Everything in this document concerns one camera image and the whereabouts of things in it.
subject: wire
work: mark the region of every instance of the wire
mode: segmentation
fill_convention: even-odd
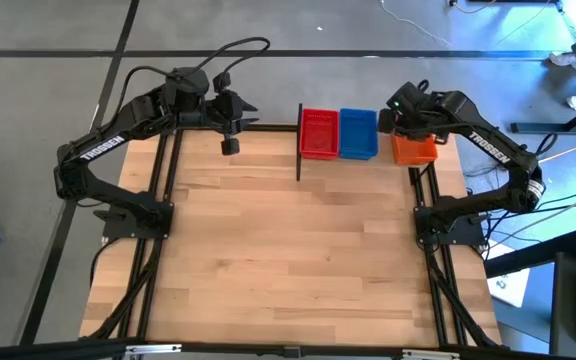
[[[576,203],[574,203],[574,204],[572,204],[572,205],[569,205],[569,206],[566,207],[565,209],[562,209],[562,210],[560,210],[560,211],[558,211],[558,212],[556,212],[556,213],[554,213],[554,214],[552,214],[552,215],[546,216],[546,217],[543,218],[543,219],[537,220],[537,221],[533,222],[532,224],[528,224],[528,225],[522,227],[521,229],[515,231],[514,233],[508,235],[505,239],[503,239],[502,241],[500,241],[499,243],[497,243],[497,245],[499,245],[499,244],[503,243],[504,241],[510,239],[511,236],[515,236],[515,235],[519,234],[520,232],[522,232],[522,231],[524,231],[524,230],[526,230],[526,229],[529,229],[529,228],[531,228],[531,227],[533,227],[533,226],[535,226],[535,225],[537,225],[537,224],[539,224],[539,223],[542,223],[542,222],[544,222],[544,221],[546,221],[546,220],[548,220],[548,219],[552,219],[553,217],[555,217],[555,216],[557,216],[557,215],[559,215],[559,214],[561,214],[561,213],[564,213],[564,212],[572,209],[572,208],[575,207],[575,206],[576,206]]]
[[[464,176],[465,176],[465,177],[471,177],[471,178],[472,178],[472,177],[479,177],[479,176],[482,176],[482,175],[490,174],[491,172],[497,170],[498,167],[499,167],[499,165],[495,165],[495,166],[491,166],[491,167],[489,167],[489,168],[485,168],[485,169],[483,169],[483,170],[471,171],[471,172],[469,172],[469,173],[464,173]]]
[[[167,77],[174,77],[178,80],[181,80],[187,76],[190,76],[194,73],[196,73],[197,71],[199,71],[202,67],[204,67],[208,62],[210,62],[212,59],[214,59],[215,57],[219,56],[221,53],[223,53],[224,51],[230,49],[231,47],[235,47],[238,45],[242,45],[242,44],[246,44],[249,42],[255,42],[255,41],[261,41],[266,43],[266,45],[259,51],[257,51],[256,53],[250,54],[250,55],[246,55],[246,56],[242,56],[241,58],[233,61],[230,65],[228,65],[224,71],[221,72],[221,74],[228,72],[230,69],[232,69],[235,65],[239,64],[240,62],[244,61],[244,60],[248,60],[251,57],[257,56],[263,52],[265,52],[266,50],[268,50],[268,48],[270,48],[270,40],[264,38],[264,37],[260,37],[260,36],[255,36],[255,37],[249,37],[249,38],[245,38],[245,39],[241,39],[241,40],[237,40],[237,41],[233,41],[229,44],[226,44],[222,47],[220,47],[219,49],[217,49],[214,53],[212,53],[210,56],[208,56],[207,58],[205,58],[202,62],[199,63],[199,65],[195,66],[194,68],[188,70],[188,72],[185,72],[183,74],[174,74],[174,73],[169,73],[167,71],[161,70],[161,69],[157,69],[155,67],[152,66],[148,66],[148,65],[142,65],[142,66],[137,66],[135,68],[133,68],[132,70],[130,70],[128,72],[128,74],[126,75],[126,78],[124,79],[124,84],[121,88],[121,95],[119,95],[119,101],[117,102],[117,108],[115,109],[115,112],[112,115],[112,118],[109,122],[109,124],[112,124],[114,121],[116,121],[117,119],[117,115],[119,115],[119,111],[121,110],[121,106],[123,105],[124,102],[124,97],[126,96],[126,89],[128,88],[128,83],[130,82],[130,78],[132,77],[133,74],[135,74],[137,71],[140,70],[149,70],[152,72],[155,72],[157,74],[163,75],[163,76],[167,76]]]
[[[384,0],[379,0],[379,5],[381,6],[381,9],[385,12],[387,12],[388,14],[390,14],[392,17],[394,17],[395,19],[397,19],[398,21],[402,21],[408,24],[411,24],[412,26],[416,27],[417,30],[419,30],[421,33],[426,34],[428,36],[430,36],[431,38],[433,38],[434,40],[439,40],[441,42],[444,42],[446,45],[448,45],[448,47],[452,47],[452,44],[448,42],[448,40],[441,38],[439,36],[433,35],[431,33],[428,32],[428,30],[422,28],[421,26],[417,25],[414,21],[408,20],[408,19],[402,19],[399,16],[397,16],[395,13],[393,13],[392,11],[386,9],[386,5],[384,4]]]
[[[559,135],[557,135],[556,133],[549,133],[548,135],[544,136],[544,138],[539,143],[539,146],[537,146],[537,151],[535,152],[535,156],[543,155],[545,152],[552,149],[552,147],[555,146],[555,143],[557,142],[558,138],[559,138]],[[550,143],[548,145],[546,145],[546,142],[548,142],[548,139],[552,139],[552,140],[550,141]]]
[[[92,281],[95,279],[95,270],[97,269],[97,260],[99,259],[99,255],[101,255],[107,247],[117,242],[119,238],[109,239],[107,243],[105,243],[97,252],[95,256],[92,258],[92,264],[90,265],[90,286],[92,287]]]
[[[495,179],[497,179],[497,189],[499,189],[501,187],[501,184],[499,182],[499,170],[498,170],[498,168],[495,168]]]
[[[99,206],[99,205],[102,205],[102,204],[104,204],[104,203],[101,202],[101,201],[98,201],[98,202],[95,202],[95,203],[92,203],[92,204],[81,204],[79,201],[77,201],[77,206],[82,207],[82,208],[96,207],[96,206]]]
[[[437,252],[437,250],[439,250],[439,236],[435,235],[437,237],[437,247],[434,246],[430,246],[430,253],[434,254]],[[415,241],[415,243],[417,244],[417,247],[421,250],[421,251],[426,251],[426,248],[424,245],[420,244],[419,242]]]
[[[554,202],[564,201],[564,200],[572,199],[572,198],[574,198],[574,197],[576,197],[576,194],[575,194],[575,195],[566,196],[566,197],[562,197],[562,198],[560,198],[560,199],[555,199],[555,200],[546,201],[546,202],[544,202],[544,203],[539,204],[539,206],[537,206],[537,210],[539,210],[542,206],[544,206],[544,205],[546,205],[546,204],[552,204],[552,203],[554,203]]]
[[[485,259],[485,260],[488,260],[488,256],[490,255],[490,249],[491,249],[491,247],[490,247],[489,241],[490,241],[490,237],[492,236],[492,232],[495,231],[495,229],[497,228],[497,226],[499,226],[499,224],[501,224],[501,222],[508,216],[508,214],[510,214],[510,211],[506,211],[506,212],[497,220],[497,222],[495,223],[495,225],[492,225],[492,226],[490,226],[490,221],[491,221],[491,220],[488,220],[488,221],[489,221],[489,222],[488,222],[488,230],[486,231],[486,236],[485,236],[485,238],[484,238],[485,241],[486,241],[486,244],[488,244],[488,252],[486,253],[486,259]]]
[[[548,212],[548,211],[555,211],[555,210],[567,209],[568,207],[573,208],[573,207],[576,207],[576,205],[575,205],[575,204],[572,204],[572,205],[558,206],[558,207],[550,208],[550,209],[533,210],[533,211],[530,211],[530,212],[527,212],[527,213],[514,214],[514,215],[511,215],[511,216],[508,216],[506,219],[511,219],[511,218],[514,218],[514,217],[517,217],[517,216],[536,214],[536,213],[540,213],[540,212]]]
[[[528,21],[526,21],[525,23],[519,25],[515,30],[511,31],[508,35],[504,36],[501,40],[497,41],[497,43],[495,43],[495,45],[493,45],[493,48],[497,47],[497,45],[501,44],[502,42],[504,42],[504,40],[508,39],[510,37],[510,35],[514,34],[515,32],[517,32],[519,29],[523,28],[524,26],[528,25],[529,22],[533,21],[537,16],[541,15],[541,13],[546,10],[548,4],[550,4],[552,0],[548,0],[546,1],[546,3],[544,4],[544,7],[539,10],[538,13],[535,14],[535,16],[531,17],[530,19],[528,19]]]
[[[498,233],[498,234],[502,234],[502,235],[510,235],[510,234],[507,233],[507,232],[503,232],[503,231],[499,231],[499,230],[493,230],[492,232]],[[521,237],[514,236],[514,235],[512,236],[512,238],[513,238],[513,239],[516,239],[516,240],[521,240],[521,241],[542,242],[541,240],[521,238]]]
[[[575,146],[574,148],[572,148],[572,149],[568,149],[568,150],[562,151],[562,152],[560,152],[560,153],[557,153],[557,154],[555,154],[555,155],[548,156],[547,158],[543,158],[543,159],[539,160],[539,163],[540,163],[540,164],[541,164],[541,163],[545,163],[546,161],[550,161],[550,160],[552,160],[552,159],[556,159],[556,158],[558,158],[558,157],[560,157],[560,156],[562,156],[562,155],[566,155],[566,154],[571,153],[571,152],[573,152],[573,151],[576,151],[576,146]]]
[[[472,10],[472,11],[462,9],[462,8],[459,6],[459,4],[457,4],[456,1],[455,1],[452,5],[450,5],[450,6],[454,6],[455,8],[457,8],[457,10],[461,11],[461,12],[464,13],[464,14],[474,14],[474,13],[480,12],[481,10],[489,7],[490,5],[492,5],[492,4],[496,3],[496,2],[497,2],[497,0],[492,0],[491,2],[487,3],[486,5],[480,7],[479,9],[477,9],[477,10]]]

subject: sticker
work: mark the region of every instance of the sticker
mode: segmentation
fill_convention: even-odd
[[[490,259],[494,259],[497,256],[508,254],[514,250],[504,244],[498,244],[494,240],[490,240],[489,251]],[[520,308],[524,302],[524,294],[528,287],[529,276],[530,269],[523,269],[515,273],[488,279],[490,295],[514,307]]]
[[[530,180],[528,182],[528,191],[535,194],[537,200],[541,199],[541,196],[544,194],[544,190],[546,190],[544,186],[535,180]]]

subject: gray floor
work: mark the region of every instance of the gray floor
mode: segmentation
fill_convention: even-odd
[[[480,4],[461,1],[467,9]],[[43,2],[0,0],[0,49],[115,49],[128,0]],[[385,13],[367,0],[192,0],[142,1],[127,48],[148,50],[215,49],[245,36],[266,36],[273,49],[352,50],[565,50],[572,37],[554,5],[524,28],[513,30],[539,12],[541,5],[495,5],[474,15],[447,9],[441,0],[386,0],[388,10],[445,37],[448,46]],[[133,66],[193,66],[201,59],[124,59],[118,79]],[[228,60],[211,62],[210,77]],[[0,59],[0,346],[13,344],[28,308],[30,291],[61,201],[54,195],[52,168],[57,146],[85,134],[110,65],[108,58]],[[481,114],[507,131],[514,121],[567,121],[575,115],[562,105],[576,93],[576,71],[553,68],[534,59],[365,59],[262,58],[232,71],[233,89],[260,108],[265,122],[296,121],[297,104],[321,108],[379,109],[405,81],[429,79],[436,90],[459,89]],[[128,96],[159,84],[152,74],[135,75]],[[117,101],[117,87],[109,108]],[[513,138],[535,149],[541,136]],[[562,137],[549,153],[576,145]],[[489,163],[465,141],[458,141],[468,172]],[[95,164],[96,173],[116,181],[123,151]],[[544,164],[546,200],[576,192],[576,154]],[[504,174],[500,173],[503,183]],[[469,181],[475,191],[496,187],[496,178]],[[572,211],[557,223],[522,235],[547,239],[576,226]],[[530,221],[508,221],[512,232]],[[102,224],[91,210],[75,215],[38,341],[77,337],[85,307],[88,269],[99,247]],[[520,248],[527,243],[509,241]]]

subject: black cable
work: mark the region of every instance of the black cable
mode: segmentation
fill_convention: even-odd
[[[438,235],[435,235],[435,236],[437,236],[437,244],[436,244],[437,247],[432,247],[432,245],[431,245],[431,247],[430,247],[430,252],[431,252],[431,254],[434,254],[434,253],[437,252],[437,250],[439,250],[439,236],[438,236]],[[415,241],[415,243],[417,244],[417,247],[418,247],[421,251],[424,251],[424,252],[426,251],[426,249],[424,248],[424,246],[421,245],[419,242]]]
[[[475,171],[472,171],[470,173],[464,173],[464,176],[470,177],[470,178],[479,177],[482,175],[490,174],[491,172],[497,170],[498,167],[499,167],[499,165],[495,165],[495,166],[492,166],[489,168],[485,168],[483,170],[479,170],[479,171],[475,170]]]
[[[497,220],[497,222],[496,222],[494,225],[488,227],[488,230],[486,231],[486,237],[485,237],[486,244],[488,244],[488,252],[486,253],[486,259],[485,259],[485,260],[488,260],[488,256],[490,256],[490,244],[489,244],[489,241],[490,241],[490,237],[492,236],[492,232],[495,231],[495,229],[497,228],[497,226],[499,226],[499,224],[501,224],[501,222],[508,216],[508,214],[510,214],[510,211],[506,211],[506,212]]]
[[[250,54],[250,55],[246,55],[246,56],[242,56],[241,58],[235,60],[234,62],[232,62],[230,65],[228,65],[224,71],[222,71],[221,73],[226,73],[228,72],[228,70],[232,69],[235,65],[239,64],[240,62],[244,61],[244,60],[248,60],[251,57],[257,56],[261,53],[263,53],[264,51],[268,50],[268,48],[270,47],[270,40],[264,38],[264,37],[249,37],[249,38],[245,38],[245,39],[241,39],[241,40],[237,40],[237,41],[233,41],[229,44],[226,44],[222,47],[220,47],[218,50],[216,50],[214,53],[212,53],[210,56],[208,56],[207,58],[205,58],[202,62],[199,63],[199,65],[195,66],[194,68],[190,69],[188,72],[183,73],[183,74],[174,74],[174,73],[169,73],[167,71],[161,70],[161,69],[157,69],[155,67],[152,66],[148,66],[148,65],[142,65],[142,66],[137,66],[135,68],[133,68],[132,70],[130,70],[128,72],[128,74],[126,75],[126,78],[124,79],[124,84],[121,88],[121,95],[119,96],[119,101],[117,102],[117,108],[115,109],[115,112],[113,113],[110,121],[108,122],[108,124],[112,125],[116,119],[117,119],[117,115],[119,115],[119,111],[121,110],[121,106],[123,105],[124,102],[124,97],[126,96],[126,90],[128,88],[128,83],[130,82],[130,78],[132,77],[132,75],[134,73],[136,73],[137,71],[140,70],[149,70],[158,74],[161,74],[163,76],[167,76],[167,77],[174,77],[178,80],[181,80],[187,76],[190,76],[194,73],[196,73],[197,71],[199,71],[199,69],[201,69],[202,67],[204,67],[208,62],[210,62],[212,59],[214,59],[215,57],[219,56],[221,53],[223,53],[224,51],[230,49],[231,47],[234,46],[238,46],[238,45],[242,45],[242,44],[246,44],[249,42],[255,42],[255,41],[261,41],[266,43],[266,46],[264,46],[261,50],[257,51],[256,53]]]
[[[576,194],[575,194],[575,195],[566,196],[566,197],[563,197],[563,198],[560,198],[560,199],[555,199],[555,200],[546,201],[546,202],[543,202],[543,203],[539,204],[539,206],[537,206],[537,209],[540,209],[542,206],[544,206],[544,205],[546,205],[546,204],[552,204],[552,203],[554,203],[554,202],[564,201],[564,200],[572,199],[572,198],[574,198],[574,197],[576,197]]]
[[[97,250],[97,252],[95,253],[95,256],[92,258],[92,264],[90,265],[90,286],[91,287],[92,287],[92,281],[95,279],[95,270],[97,269],[97,260],[99,259],[99,255],[101,255],[101,253],[104,252],[104,250],[106,250],[106,248],[108,246],[117,242],[117,240],[119,240],[119,238],[109,239],[108,242],[106,244],[104,244],[104,246],[102,246],[101,248],[99,248],[99,250]]]
[[[497,189],[501,187],[501,183],[499,182],[499,171],[495,168],[495,179],[497,179]]]
[[[89,207],[96,207],[99,205],[103,205],[104,203],[101,201],[92,203],[92,204],[81,204],[79,201],[77,201],[77,206],[82,207],[82,208],[89,208]]]
[[[558,206],[558,207],[550,208],[550,209],[533,210],[533,211],[527,212],[527,213],[510,215],[510,216],[506,217],[506,219],[511,219],[511,218],[516,217],[516,216],[529,215],[529,214],[535,214],[535,213],[540,213],[540,212],[562,210],[562,209],[568,208],[569,206],[570,206],[570,205],[564,205],[564,206]]]
[[[511,238],[516,239],[516,240],[520,240],[520,241],[542,242],[541,240],[537,240],[537,239],[528,239],[528,238],[522,238],[519,236],[515,236],[515,235],[512,235],[512,234],[504,232],[504,231],[493,230],[492,232],[499,233],[499,234],[506,235],[506,236],[510,236]]]
[[[545,152],[547,152],[548,150],[552,149],[552,147],[555,146],[555,143],[557,142],[558,137],[559,137],[559,135],[557,135],[556,133],[549,133],[548,135],[546,135],[543,138],[543,140],[541,140],[541,143],[539,143],[539,146],[537,146],[537,151],[535,152],[535,156],[542,155]],[[552,138],[552,140],[550,141],[550,143],[548,145],[546,145],[546,142],[550,138]]]

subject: wooden table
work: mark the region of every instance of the wooden table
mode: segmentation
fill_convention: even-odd
[[[437,346],[413,188],[389,138],[380,136],[369,162],[304,160],[296,182],[295,136],[244,132],[241,153],[224,157],[218,134],[184,132],[147,340]],[[147,189],[157,142],[130,143],[120,186]],[[454,139],[440,148],[436,169],[443,195],[465,195]],[[134,248],[134,239],[120,240],[100,257],[81,335],[123,296]],[[460,298],[499,341],[481,259],[451,249]]]

